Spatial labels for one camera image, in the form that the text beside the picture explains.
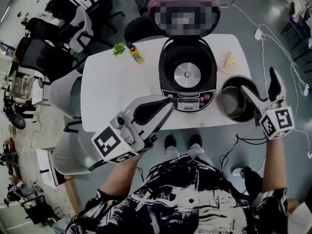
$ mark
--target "open lid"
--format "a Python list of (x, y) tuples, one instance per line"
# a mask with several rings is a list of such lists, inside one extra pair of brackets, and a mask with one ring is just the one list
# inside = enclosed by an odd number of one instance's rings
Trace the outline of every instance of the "open lid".
[(210, 34), (220, 19), (217, 0), (151, 0), (154, 27), (172, 39), (198, 39)]

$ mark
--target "control panel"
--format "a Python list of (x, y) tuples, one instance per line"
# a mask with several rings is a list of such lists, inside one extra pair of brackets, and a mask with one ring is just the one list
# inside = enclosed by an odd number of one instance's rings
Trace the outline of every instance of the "control panel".
[(162, 94), (174, 100), (175, 109), (183, 112), (196, 112), (209, 105), (215, 95), (215, 90), (200, 92), (195, 97), (180, 96), (178, 92), (163, 89)]

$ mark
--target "bottle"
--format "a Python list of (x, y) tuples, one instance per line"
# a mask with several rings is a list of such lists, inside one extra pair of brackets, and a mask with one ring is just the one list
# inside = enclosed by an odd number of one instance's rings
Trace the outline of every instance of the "bottle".
[(133, 59), (138, 63), (142, 63), (144, 62), (144, 59), (142, 57), (142, 55), (140, 54), (140, 52), (138, 51), (138, 49), (131, 43), (131, 42), (127, 42), (126, 43), (127, 48), (130, 51), (130, 55), (133, 57)]

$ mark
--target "white chair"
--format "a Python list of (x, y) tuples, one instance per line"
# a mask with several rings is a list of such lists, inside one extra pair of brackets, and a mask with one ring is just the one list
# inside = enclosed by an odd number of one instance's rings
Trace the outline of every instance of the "white chair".
[(80, 76), (81, 74), (75, 69), (64, 77), (55, 80), (48, 87), (47, 97), (51, 106), (58, 108), (71, 119), (81, 119), (80, 115), (74, 112), (71, 104), (72, 88)]
[(83, 28), (79, 29), (69, 42), (69, 46), (73, 51), (75, 51), (76, 53), (85, 51), (87, 54), (91, 55), (91, 51), (87, 48), (87, 45), (91, 40), (96, 40), (111, 48), (113, 47), (112, 44), (95, 38), (93, 36), (94, 33), (92, 30), (92, 22), (83, 6), (79, 6), (77, 8), (76, 16), (71, 21), (70, 25), (72, 25), (73, 27), (77, 27), (81, 22), (84, 22)]
[[(70, 125), (81, 124), (81, 121), (71, 122)], [(86, 132), (80, 126), (79, 130), (65, 127), (61, 138), (52, 152), (54, 168), (63, 175), (86, 174), (102, 157), (91, 142), (94, 133)]]

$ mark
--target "gray floor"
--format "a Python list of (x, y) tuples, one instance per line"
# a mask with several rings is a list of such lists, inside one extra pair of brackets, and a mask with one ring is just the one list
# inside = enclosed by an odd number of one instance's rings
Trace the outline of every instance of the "gray floor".
[[(229, 3), (231, 0), (219, 0), (221, 4)], [(126, 18), (117, 16), (112, 19), (112, 24), (118, 29), (116, 35), (111, 35), (111, 31), (105, 28), (102, 32), (103, 38), (116, 44), (124, 41), (124, 27), (132, 20), (139, 16), (137, 6), (133, 0), (113, 0), (114, 10), (122, 10), (126, 14)], [(286, 0), (235, 0), (234, 2), (249, 17), (256, 23), (263, 23), (270, 27), (273, 33), (279, 37), (282, 44), (291, 53), (292, 57), (296, 57), (305, 48), (305, 44), (299, 45), (294, 51), (291, 47), (296, 42), (293, 29), (280, 35), (280, 32), (285, 27), (288, 18), (288, 9), (286, 9)], [(264, 97), (264, 78), (261, 59), (261, 42), (254, 39), (255, 26), (235, 7), (222, 9), (220, 22), (214, 33), (233, 34), (235, 35), (245, 53), (249, 69), (253, 81), (258, 86), (261, 95)], [(296, 107), (296, 94), (294, 89), (293, 78), (290, 72), (290, 64), (278, 48), (278, 46), (270, 39), (265, 40), (265, 67), (268, 74), (269, 68), (274, 67), (282, 76), (287, 89), (287, 102), (292, 106), (293, 110)], [(94, 53), (106, 50), (100, 44), (94, 44), (92, 50)], [(312, 85), (311, 73), (303, 74), (303, 71), (311, 69), (310, 65), (305, 65), (309, 60), (309, 56), (300, 59), (297, 64), (299, 66), (302, 78)], [(295, 118), (297, 129), (302, 129), (312, 136), (312, 114), (311, 114), (311, 95), (304, 97), (299, 95), (299, 108)], [(260, 128), (254, 127), (254, 122), (244, 124), (236, 124), (231, 126), (210, 127), (200, 129), (187, 129), (175, 131), (160, 131), (158, 141), (155, 147), (150, 150), (141, 159), (139, 167), (144, 170), (144, 175), (148, 169), (161, 161), (164, 153), (163, 141), (169, 134), (173, 134), (178, 142), (180, 153), (186, 152), (186, 145), (189, 137), (193, 133), (200, 133), (203, 137), (203, 148), (206, 154), (212, 159), (217, 168), (220, 168), (219, 156), (228, 152), (235, 143), (235, 134), (243, 137), (251, 133), (250, 137), (263, 137)], [(308, 142), (303, 133), (292, 131), (284, 138), (286, 161), (287, 161), (287, 178), (288, 178), (288, 193), (289, 198), (304, 199), (309, 187), (312, 185), (312, 160), (308, 159)], [(246, 143), (239, 143), (236, 149), (229, 155), (229, 162), (224, 169), (225, 177), (230, 180), (240, 191), (244, 191), (243, 181), (238, 177), (231, 175), (231, 169), (237, 166), (250, 166), (254, 170), (260, 170), (262, 161), (265, 156), (265, 145), (252, 146)], [(108, 164), (101, 167), (91, 174), (75, 176), (75, 181), (82, 202), (85, 204), (88, 199), (95, 196), (96, 189), (104, 182), (112, 165)], [(138, 188), (141, 184), (139, 173), (136, 174), (132, 186), (132, 191)]]

